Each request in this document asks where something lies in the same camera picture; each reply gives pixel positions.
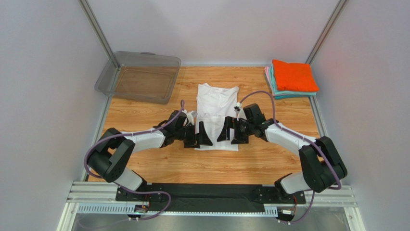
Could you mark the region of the white t-shirt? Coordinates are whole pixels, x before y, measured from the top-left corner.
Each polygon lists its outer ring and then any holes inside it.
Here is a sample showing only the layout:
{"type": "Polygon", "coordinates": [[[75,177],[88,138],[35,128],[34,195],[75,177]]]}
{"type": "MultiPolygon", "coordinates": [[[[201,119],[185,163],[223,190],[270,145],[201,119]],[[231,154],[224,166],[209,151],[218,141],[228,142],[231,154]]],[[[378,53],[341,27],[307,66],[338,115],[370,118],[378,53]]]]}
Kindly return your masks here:
{"type": "Polygon", "coordinates": [[[219,88],[209,84],[199,84],[196,96],[197,117],[196,125],[204,123],[206,134],[212,141],[211,146],[200,145],[197,151],[239,151],[237,144],[231,144],[231,139],[227,141],[217,141],[224,126],[225,117],[236,117],[234,107],[238,99],[239,87],[219,88]]]}

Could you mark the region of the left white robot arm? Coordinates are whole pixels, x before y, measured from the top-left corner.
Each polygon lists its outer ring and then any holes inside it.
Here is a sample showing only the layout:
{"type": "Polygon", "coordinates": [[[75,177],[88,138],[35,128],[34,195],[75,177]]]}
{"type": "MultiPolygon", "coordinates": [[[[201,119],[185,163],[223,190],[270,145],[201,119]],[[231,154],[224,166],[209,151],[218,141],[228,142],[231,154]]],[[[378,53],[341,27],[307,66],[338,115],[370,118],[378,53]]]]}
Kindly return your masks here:
{"type": "Polygon", "coordinates": [[[124,133],[110,128],[87,151],[85,168],[108,183],[136,191],[144,180],[127,167],[133,153],[164,148],[174,141],[183,141],[185,148],[213,145],[203,122],[194,124],[195,117],[195,111],[176,110],[168,120],[149,130],[124,133]]]}

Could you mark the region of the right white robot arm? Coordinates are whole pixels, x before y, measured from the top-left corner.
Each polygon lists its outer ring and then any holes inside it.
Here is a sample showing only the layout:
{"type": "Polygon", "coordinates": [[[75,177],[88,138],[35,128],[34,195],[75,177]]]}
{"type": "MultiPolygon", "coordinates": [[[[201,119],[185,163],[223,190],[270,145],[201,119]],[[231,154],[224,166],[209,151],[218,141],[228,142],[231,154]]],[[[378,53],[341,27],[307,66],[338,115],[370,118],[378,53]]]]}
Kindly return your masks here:
{"type": "Polygon", "coordinates": [[[306,136],[287,128],[276,119],[266,119],[256,103],[244,108],[237,105],[235,110],[238,116],[225,117],[217,141],[245,144],[249,142],[249,136],[253,135],[277,144],[299,157],[302,170],[286,175],[274,183],[278,195],[341,189],[341,179],[347,176],[347,169],[329,137],[306,136]]]}

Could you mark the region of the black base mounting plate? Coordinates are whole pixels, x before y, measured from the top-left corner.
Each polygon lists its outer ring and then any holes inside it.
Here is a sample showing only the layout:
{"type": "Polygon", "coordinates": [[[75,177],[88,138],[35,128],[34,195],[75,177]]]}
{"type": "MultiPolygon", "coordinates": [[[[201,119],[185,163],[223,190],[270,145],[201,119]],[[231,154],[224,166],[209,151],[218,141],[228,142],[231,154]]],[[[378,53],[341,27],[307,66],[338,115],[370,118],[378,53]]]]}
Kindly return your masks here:
{"type": "Polygon", "coordinates": [[[143,202],[151,211],[263,212],[265,204],[306,204],[302,191],[280,196],[274,186],[240,184],[143,184],[138,193],[118,188],[116,201],[143,202]]]}

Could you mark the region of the pink folded t-shirt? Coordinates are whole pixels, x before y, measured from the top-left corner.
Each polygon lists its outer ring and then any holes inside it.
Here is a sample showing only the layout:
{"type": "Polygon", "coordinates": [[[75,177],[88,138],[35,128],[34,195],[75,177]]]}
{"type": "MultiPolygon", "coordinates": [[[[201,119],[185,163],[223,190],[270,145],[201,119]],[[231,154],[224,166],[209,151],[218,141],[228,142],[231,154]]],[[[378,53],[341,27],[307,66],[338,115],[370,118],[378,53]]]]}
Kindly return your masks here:
{"type": "Polygon", "coordinates": [[[273,96],[276,96],[275,89],[274,89],[274,84],[272,82],[272,77],[270,76],[270,67],[266,66],[264,68],[264,75],[265,75],[266,82],[267,82],[267,84],[270,88],[271,94],[273,96]]]}

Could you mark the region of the clear grey plastic bin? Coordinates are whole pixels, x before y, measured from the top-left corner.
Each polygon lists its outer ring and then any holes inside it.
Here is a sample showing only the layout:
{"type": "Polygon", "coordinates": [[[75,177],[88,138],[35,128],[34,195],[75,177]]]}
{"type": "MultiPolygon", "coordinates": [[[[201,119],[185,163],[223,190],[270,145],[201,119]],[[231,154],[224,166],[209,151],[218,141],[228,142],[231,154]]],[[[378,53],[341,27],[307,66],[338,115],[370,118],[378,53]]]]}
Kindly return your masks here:
{"type": "Polygon", "coordinates": [[[94,89],[107,97],[167,104],[180,66],[178,57],[117,51],[109,58],[94,89]]]}

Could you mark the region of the orange folded t-shirt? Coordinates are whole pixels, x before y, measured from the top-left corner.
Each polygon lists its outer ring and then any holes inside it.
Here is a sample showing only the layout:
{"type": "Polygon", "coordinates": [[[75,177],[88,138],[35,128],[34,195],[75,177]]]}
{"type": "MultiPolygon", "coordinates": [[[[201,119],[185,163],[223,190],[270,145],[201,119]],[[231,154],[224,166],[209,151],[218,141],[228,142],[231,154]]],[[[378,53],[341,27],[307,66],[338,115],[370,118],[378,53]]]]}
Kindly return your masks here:
{"type": "Polygon", "coordinates": [[[318,92],[311,66],[304,63],[287,63],[272,60],[273,72],[278,90],[298,92],[318,92]]]}

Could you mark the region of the aluminium frame rail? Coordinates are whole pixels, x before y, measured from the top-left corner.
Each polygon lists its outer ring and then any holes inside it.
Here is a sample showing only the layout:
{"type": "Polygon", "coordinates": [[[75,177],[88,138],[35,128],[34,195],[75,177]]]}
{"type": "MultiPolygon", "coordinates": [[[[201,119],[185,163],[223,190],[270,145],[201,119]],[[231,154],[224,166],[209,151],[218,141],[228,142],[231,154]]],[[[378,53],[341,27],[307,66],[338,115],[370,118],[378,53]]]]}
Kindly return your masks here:
{"type": "Polygon", "coordinates": [[[350,186],[321,193],[302,191],[306,204],[265,204],[263,212],[151,211],[143,202],[116,201],[117,185],[74,182],[60,231],[362,231],[350,186]]]}

